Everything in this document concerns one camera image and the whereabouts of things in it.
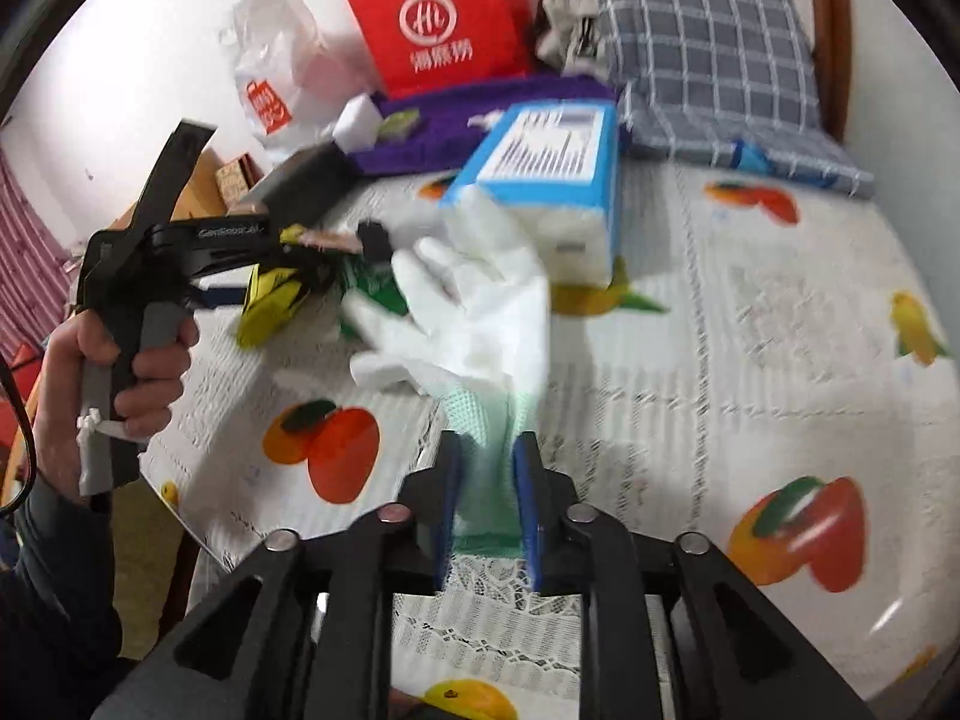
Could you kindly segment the person's left hand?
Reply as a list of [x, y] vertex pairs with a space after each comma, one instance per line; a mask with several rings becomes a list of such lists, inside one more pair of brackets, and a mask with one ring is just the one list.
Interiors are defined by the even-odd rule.
[[[149, 439], [171, 421], [171, 405], [182, 397], [182, 378], [190, 367], [190, 348], [199, 341], [195, 320], [187, 314], [178, 334], [164, 348], [145, 349], [133, 360], [137, 383], [114, 398], [114, 408], [132, 439]], [[83, 505], [78, 484], [82, 456], [76, 420], [82, 411], [83, 364], [110, 367], [119, 348], [104, 323], [87, 310], [62, 323], [49, 340], [34, 420], [37, 468], [60, 496]]]

